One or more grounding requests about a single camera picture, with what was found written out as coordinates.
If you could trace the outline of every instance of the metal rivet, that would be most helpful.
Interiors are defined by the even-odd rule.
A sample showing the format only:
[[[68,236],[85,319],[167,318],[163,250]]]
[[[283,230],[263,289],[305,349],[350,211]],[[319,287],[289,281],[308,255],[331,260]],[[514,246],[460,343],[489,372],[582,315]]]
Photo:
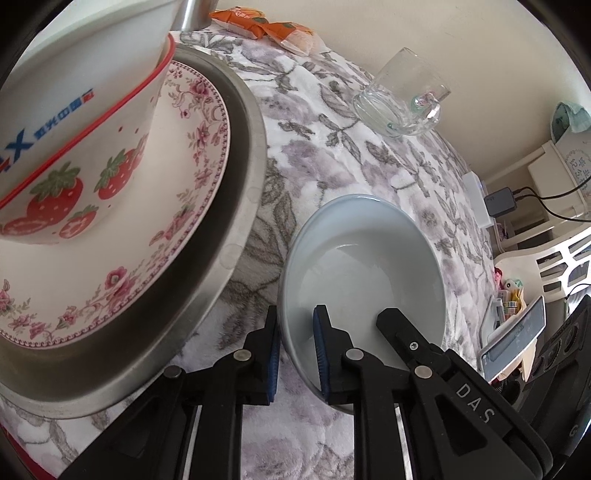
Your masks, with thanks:
[[[425,367],[425,365],[419,365],[417,368],[414,369],[414,373],[419,378],[431,378],[433,375],[433,370],[429,367]]]
[[[170,379],[178,378],[182,372],[183,369],[178,365],[169,365],[164,369],[164,376]]]
[[[361,360],[363,358],[363,351],[358,348],[350,348],[345,355],[349,360]]]
[[[246,362],[247,360],[250,360],[252,357],[252,353],[250,350],[236,350],[234,352],[234,359],[238,360],[239,362]]]

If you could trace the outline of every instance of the glass mug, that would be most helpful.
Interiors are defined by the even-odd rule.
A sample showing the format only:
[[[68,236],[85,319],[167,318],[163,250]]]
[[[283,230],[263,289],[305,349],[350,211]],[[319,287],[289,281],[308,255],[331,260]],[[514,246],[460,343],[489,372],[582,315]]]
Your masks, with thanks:
[[[353,108],[382,135],[420,135],[437,125],[440,102],[449,94],[433,68],[403,48],[353,97]]]

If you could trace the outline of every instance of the white bowl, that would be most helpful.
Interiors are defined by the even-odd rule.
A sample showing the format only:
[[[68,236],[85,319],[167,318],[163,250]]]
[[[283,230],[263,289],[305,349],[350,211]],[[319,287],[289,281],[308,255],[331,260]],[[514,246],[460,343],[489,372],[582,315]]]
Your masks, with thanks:
[[[407,370],[375,326],[383,309],[399,308],[429,342],[443,340],[446,300],[435,253],[406,213],[377,197],[346,195],[320,208],[297,235],[281,273],[283,344],[322,398],[312,331],[318,304],[355,347],[391,367]]]
[[[74,0],[40,32],[0,90],[0,196],[149,75],[179,4]]]

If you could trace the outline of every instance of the red rim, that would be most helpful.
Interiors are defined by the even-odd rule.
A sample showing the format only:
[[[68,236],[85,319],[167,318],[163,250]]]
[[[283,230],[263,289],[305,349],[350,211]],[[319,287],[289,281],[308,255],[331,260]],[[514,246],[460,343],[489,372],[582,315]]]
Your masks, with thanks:
[[[164,59],[158,64],[158,66],[150,73],[150,75],[140,83],[135,89],[129,92],[125,97],[123,97],[119,102],[114,104],[109,110],[103,113],[100,117],[98,117],[94,122],[92,122],[88,127],[86,127],[82,132],[76,135],[72,140],[70,140],[66,145],[61,147],[55,154],[53,154],[48,160],[45,161],[42,165],[37,167],[36,170],[33,171],[25,180],[23,180],[19,185],[17,185],[14,189],[10,191],[2,200],[0,200],[0,209],[3,209],[7,204],[12,201],[12,199],[21,193],[24,189],[26,189],[34,180],[37,179],[39,175],[45,172],[49,167],[51,167],[57,160],[59,160],[65,153],[69,152],[76,144],[78,144],[82,139],[86,138],[93,130],[95,130],[100,124],[102,124],[105,120],[107,120],[113,113],[119,110],[122,106],[124,106],[127,102],[129,102],[134,96],[136,96],[140,91],[142,91],[147,84],[152,82],[161,72],[164,70],[173,58],[174,50],[175,50],[175,43],[173,36],[169,33],[168,34],[168,52]]]

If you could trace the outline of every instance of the snack bag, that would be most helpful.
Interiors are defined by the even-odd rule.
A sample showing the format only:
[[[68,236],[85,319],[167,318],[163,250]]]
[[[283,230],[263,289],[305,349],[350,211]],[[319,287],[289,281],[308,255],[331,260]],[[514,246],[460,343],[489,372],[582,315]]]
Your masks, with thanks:
[[[211,19],[226,30],[246,38],[257,40],[265,35],[261,24],[268,23],[260,10],[247,7],[233,7],[209,14]]]
[[[269,37],[296,55],[316,55],[328,50],[318,34],[303,25],[277,22],[267,23],[262,27]]]

